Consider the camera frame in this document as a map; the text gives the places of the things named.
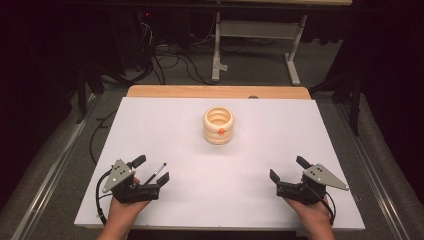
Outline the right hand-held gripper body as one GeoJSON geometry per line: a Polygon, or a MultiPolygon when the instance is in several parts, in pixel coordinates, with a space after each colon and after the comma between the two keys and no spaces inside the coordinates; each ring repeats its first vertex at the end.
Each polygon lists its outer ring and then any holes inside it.
{"type": "Polygon", "coordinates": [[[288,183],[275,175],[276,195],[295,200],[304,205],[313,205],[324,199],[327,188],[348,191],[349,187],[322,164],[307,167],[299,183],[288,183]]]}

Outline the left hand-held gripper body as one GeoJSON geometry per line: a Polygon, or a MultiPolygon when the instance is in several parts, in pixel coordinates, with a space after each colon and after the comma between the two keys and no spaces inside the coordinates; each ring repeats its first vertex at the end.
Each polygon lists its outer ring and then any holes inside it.
{"type": "Polygon", "coordinates": [[[118,159],[111,167],[103,193],[111,192],[121,203],[136,203],[157,200],[160,188],[156,183],[141,185],[134,181],[133,169],[123,160],[118,159]]]}

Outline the thin black brush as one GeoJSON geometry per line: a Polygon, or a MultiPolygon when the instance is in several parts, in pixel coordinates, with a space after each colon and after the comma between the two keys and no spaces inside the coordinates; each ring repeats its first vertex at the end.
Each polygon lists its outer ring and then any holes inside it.
{"type": "Polygon", "coordinates": [[[149,184],[165,167],[167,163],[163,163],[144,183],[143,185],[149,184]]]}

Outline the person's left hand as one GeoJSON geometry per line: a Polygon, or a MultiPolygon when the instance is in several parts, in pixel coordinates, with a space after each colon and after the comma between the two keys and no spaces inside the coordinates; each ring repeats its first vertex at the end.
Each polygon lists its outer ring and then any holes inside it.
{"type": "Polygon", "coordinates": [[[111,199],[108,223],[119,223],[132,225],[138,215],[150,204],[149,201],[142,201],[136,203],[121,203],[115,197],[111,199]]]}

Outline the person's right hand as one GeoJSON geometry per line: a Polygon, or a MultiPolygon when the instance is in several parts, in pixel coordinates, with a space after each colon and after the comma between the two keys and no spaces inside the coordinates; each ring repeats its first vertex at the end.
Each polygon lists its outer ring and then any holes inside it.
{"type": "Polygon", "coordinates": [[[306,229],[328,227],[330,213],[322,203],[305,205],[299,201],[285,198],[285,202],[297,213],[306,229]]]}

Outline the white board table cover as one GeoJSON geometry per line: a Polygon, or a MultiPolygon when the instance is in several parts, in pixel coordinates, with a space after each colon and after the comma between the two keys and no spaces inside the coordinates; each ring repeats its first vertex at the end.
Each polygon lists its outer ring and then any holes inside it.
{"type": "Polygon", "coordinates": [[[122,99],[75,222],[97,228],[95,188],[116,160],[147,160],[136,170],[146,181],[163,163],[170,180],[138,217],[138,228],[293,230],[301,223],[276,195],[273,169],[296,183],[302,156],[338,178],[344,173],[313,100],[122,99]],[[225,107],[235,117],[232,139],[222,145],[203,135],[203,116],[225,107]]]}

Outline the cream ribbed cup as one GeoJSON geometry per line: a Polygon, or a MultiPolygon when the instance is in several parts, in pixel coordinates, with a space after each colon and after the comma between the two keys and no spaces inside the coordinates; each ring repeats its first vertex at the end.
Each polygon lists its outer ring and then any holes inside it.
{"type": "Polygon", "coordinates": [[[228,143],[233,136],[235,117],[225,107],[212,107],[203,116],[203,135],[215,145],[228,143]]]}

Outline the black metal stand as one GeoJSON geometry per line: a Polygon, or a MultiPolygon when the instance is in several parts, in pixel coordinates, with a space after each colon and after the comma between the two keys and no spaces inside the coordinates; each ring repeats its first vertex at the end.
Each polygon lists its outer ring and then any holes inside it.
{"type": "Polygon", "coordinates": [[[89,63],[83,63],[77,73],[77,101],[79,115],[77,123],[81,123],[88,113],[88,92],[92,94],[102,94],[104,86],[99,70],[89,63]]]}
{"type": "Polygon", "coordinates": [[[349,126],[358,136],[358,118],[360,113],[361,78],[354,73],[345,73],[317,84],[308,89],[310,95],[320,91],[332,90],[334,103],[350,103],[349,126]]]}

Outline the black computer tower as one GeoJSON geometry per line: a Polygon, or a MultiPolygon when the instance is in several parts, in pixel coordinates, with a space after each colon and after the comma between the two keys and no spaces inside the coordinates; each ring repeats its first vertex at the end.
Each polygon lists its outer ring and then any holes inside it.
{"type": "Polygon", "coordinates": [[[137,39],[137,58],[136,71],[145,70],[151,62],[155,49],[156,31],[150,11],[135,10],[133,12],[135,21],[135,31],[137,39]]]}

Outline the aluminium floor rail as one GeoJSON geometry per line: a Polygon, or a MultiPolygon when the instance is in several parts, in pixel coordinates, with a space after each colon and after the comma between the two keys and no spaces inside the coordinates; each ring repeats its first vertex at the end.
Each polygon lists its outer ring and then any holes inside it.
{"type": "Polygon", "coordinates": [[[6,240],[29,239],[69,162],[72,149],[86,125],[87,114],[97,102],[98,98],[91,93],[82,101],[86,106],[83,112],[79,100],[72,98],[74,108],[70,115],[41,147],[8,201],[10,212],[4,212],[3,216],[11,218],[14,213],[16,221],[12,225],[12,235],[6,240]]]}
{"type": "Polygon", "coordinates": [[[381,178],[378,176],[377,170],[374,167],[368,153],[366,152],[365,146],[363,145],[360,137],[355,135],[350,126],[348,110],[343,104],[336,104],[336,109],[338,114],[343,119],[344,125],[347,128],[351,139],[353,140],[356,151],[360,156],[360,162],[364,169],[370,188],[373,191],[374,197],[393,237],[395,240],[412,240],[411,235],[408,233],[400,218],[400,215],[398,214],[398,211],[396,210],[393,200],[384,187],[381,178]]]}

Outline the white metal desk frame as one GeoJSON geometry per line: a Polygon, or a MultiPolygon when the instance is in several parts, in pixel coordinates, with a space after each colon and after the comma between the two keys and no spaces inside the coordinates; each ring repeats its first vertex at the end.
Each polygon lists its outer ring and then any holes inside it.
{"type": "Polygon", "coordinates": [[[221,38],[222,37],[240,37],[240,38],[259,38],[291,40],[292,47],[290,52],[284,54],[285,63],[289,72],[291,83],[300,85],[300,79],[294,63],[294,58],[303,35],[303,31],[308,16],[302,15],[296,23],[276,23],[276,22],[258,22],[241,20],[222,20],[221,14],[215,14],[215,40],[214,54],[212,61],[213,82],[220,80],[220,73],[226,71],[228,66],[221,62],[221,38]]]}

